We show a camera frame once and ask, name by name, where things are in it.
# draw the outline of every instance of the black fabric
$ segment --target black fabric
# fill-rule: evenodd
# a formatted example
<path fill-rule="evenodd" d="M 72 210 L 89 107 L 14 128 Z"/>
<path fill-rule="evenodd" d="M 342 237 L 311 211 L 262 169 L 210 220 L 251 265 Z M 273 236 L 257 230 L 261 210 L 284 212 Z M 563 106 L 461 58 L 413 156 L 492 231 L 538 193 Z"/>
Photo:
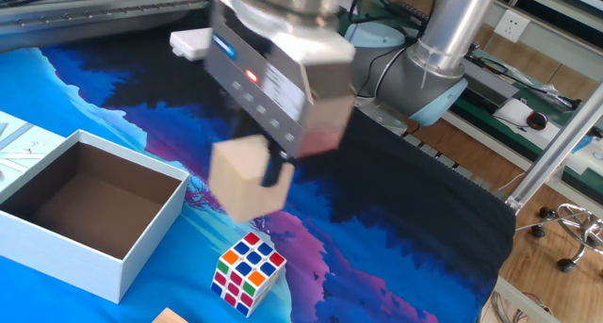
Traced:
<path fill-rule="evenodd" d="M 436 253 L 450 273 L 477 286 L 496 280 L 511 254 L 515 216 L 489 192 L 354 110 L 339 150 L 302 160 L 304 178 L 335 179 L 333 221 L 378 207 L 414 250 Z"/>

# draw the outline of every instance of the metal rod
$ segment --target metal rod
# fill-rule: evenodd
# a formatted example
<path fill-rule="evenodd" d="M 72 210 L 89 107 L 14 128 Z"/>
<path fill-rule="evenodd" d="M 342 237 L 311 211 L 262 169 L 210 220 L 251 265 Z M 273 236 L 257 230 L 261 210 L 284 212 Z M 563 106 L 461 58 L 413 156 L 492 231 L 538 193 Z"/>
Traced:
<path fill-rule="evenodd" d="M 418 55 L 441 71 L 461 65 L 494 0 L 439 0 Z"/>
<path fill-rule="evenodd" d="M 523 208 L 538 189 L 546 183 L 576 144 L 603 116 L 603 83 L 595 89 L 591 97 L 576 111 L 565 127 L 548 143 L 543 154 L 526 172 L 526 177 L 513 191 L 507 205 L 515 214 Z"/>

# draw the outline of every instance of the wooden block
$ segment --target wooden block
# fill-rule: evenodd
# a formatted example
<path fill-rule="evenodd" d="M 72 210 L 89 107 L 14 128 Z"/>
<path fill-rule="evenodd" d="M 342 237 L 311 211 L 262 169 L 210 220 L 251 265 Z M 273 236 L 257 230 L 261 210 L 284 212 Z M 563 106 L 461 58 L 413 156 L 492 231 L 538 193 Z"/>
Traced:
<path fill-rule="evenodd" d="M 153 323 L 188 323 L 184 318 L 179 316 L 177 313 L 166 308 L 161 314 L 153 321 Z"/>
<path fill-rule="evenodd" d="M 214 144 L 209 189 L 234 222 L 258 218 L 285 206 L 295 168 L 283 164 L 279 182 L 262 187 L 268 161 L 268 142 L 260 135 Z"/>

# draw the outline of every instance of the metal frame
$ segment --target metal frame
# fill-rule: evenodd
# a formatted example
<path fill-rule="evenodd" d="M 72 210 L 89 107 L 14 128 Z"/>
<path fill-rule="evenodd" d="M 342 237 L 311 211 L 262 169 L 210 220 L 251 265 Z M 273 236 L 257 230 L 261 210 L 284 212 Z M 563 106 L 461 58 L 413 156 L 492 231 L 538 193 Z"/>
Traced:
<path fill-rule="evenodd" d="M 601 116 L 603 116 L 603 83 L 595 89 L 591 97 L 582 104 L 559 134 L 551 140 L 543 154 L 526 172 L 521 184 L 506 201 L 515 210 L 516 215 L 555 173 L 565 157 Z"/>

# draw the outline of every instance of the white block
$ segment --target white block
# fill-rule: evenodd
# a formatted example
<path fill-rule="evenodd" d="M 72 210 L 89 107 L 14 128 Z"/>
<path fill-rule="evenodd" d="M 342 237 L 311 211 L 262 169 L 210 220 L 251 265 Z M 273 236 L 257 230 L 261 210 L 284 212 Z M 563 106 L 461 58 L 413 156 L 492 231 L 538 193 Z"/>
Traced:
<path fill-rule="evenodd" d="M 172 32 L 170 45 L 173 52 L 186 59 L 200 60 L 205 58 L 211 44 L 211 27 L 187 31 Z"/>
<path fill-rule="evenodd" d="M 187 183 L 187 172 L 77 131 L 0 191 L 0 255 L 119 303 Z"/>

